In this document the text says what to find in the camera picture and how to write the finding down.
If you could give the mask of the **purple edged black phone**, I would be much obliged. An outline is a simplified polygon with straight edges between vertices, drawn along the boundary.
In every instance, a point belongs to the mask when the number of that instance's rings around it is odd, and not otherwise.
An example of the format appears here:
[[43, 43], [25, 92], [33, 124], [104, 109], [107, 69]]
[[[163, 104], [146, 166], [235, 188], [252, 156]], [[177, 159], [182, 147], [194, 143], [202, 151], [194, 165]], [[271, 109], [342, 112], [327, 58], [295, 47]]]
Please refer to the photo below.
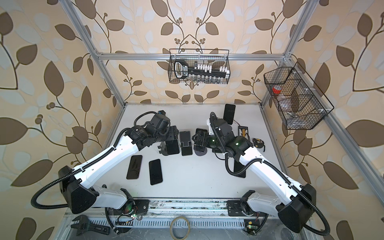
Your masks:
[[[234, 172], [240, 172], [244, 168], [240, 162], [234, 161]], [[241, 175], [237, 176], [238, 178], [246, 178], [246, 171], [244, 171]]]

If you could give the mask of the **black phone with label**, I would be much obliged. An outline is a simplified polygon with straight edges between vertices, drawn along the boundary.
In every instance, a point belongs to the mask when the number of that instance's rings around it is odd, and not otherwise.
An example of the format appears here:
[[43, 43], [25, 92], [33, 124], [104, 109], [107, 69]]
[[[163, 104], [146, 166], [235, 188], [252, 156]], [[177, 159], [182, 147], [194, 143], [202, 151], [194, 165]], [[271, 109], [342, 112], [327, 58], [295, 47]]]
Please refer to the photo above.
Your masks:
[[166, 150], [168, 155], [177, 155], [180, 153], [179, 141], [166, 141]]

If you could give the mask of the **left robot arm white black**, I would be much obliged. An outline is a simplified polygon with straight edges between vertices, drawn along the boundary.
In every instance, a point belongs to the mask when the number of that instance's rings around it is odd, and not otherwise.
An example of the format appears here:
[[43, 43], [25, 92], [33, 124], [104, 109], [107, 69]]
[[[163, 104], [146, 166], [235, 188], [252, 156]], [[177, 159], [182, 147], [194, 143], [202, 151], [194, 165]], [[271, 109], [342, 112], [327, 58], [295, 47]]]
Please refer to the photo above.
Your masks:
[[[95, 157], [73, 168], [61, 168], [59, 178], [38, 190], [31, 199], [31, 205], [42, 210], [69, 208], [73, 214], [80, 214], [90, 208], [126, 208], [133, 201], [126, 189], [111, 190], [97, 186], [96, 183], [122, 161], [142, 149], [177, 138], [178, 130], [171, 124], [165, 111], [150, 113], [153, 115], [150, 121], [143, 125], [134, 121], [131, 128], [121, 130], [115, 142]], [[55, 185], [60, 186], [65, 204], [38, 203], [38, 197]]]

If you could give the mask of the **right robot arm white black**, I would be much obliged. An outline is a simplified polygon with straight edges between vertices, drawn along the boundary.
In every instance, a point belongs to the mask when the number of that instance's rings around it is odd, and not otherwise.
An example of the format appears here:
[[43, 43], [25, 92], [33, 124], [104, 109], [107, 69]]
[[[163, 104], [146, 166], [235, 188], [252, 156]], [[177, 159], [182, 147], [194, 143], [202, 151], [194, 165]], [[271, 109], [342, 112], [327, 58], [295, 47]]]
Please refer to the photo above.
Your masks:
[[307, 229], [319, 236], [330, 234], [330, 225], [316, 205], [317, 192], [313, 186], [303, 186], [283, 173], [251, 141], [243, 136], [235, 136], [232, 127], [214, 112], [210, 114], [207, 125], [208, 131], [198, 131], [192, 137], [195, 145], [220, 150], [225, 156], [226, 171], [231, 176], [251, 170], [276, 195], [271, 197], [248, 191], [241, 198], [244, 215], [262, 212], [279, 217], [295, 233]]

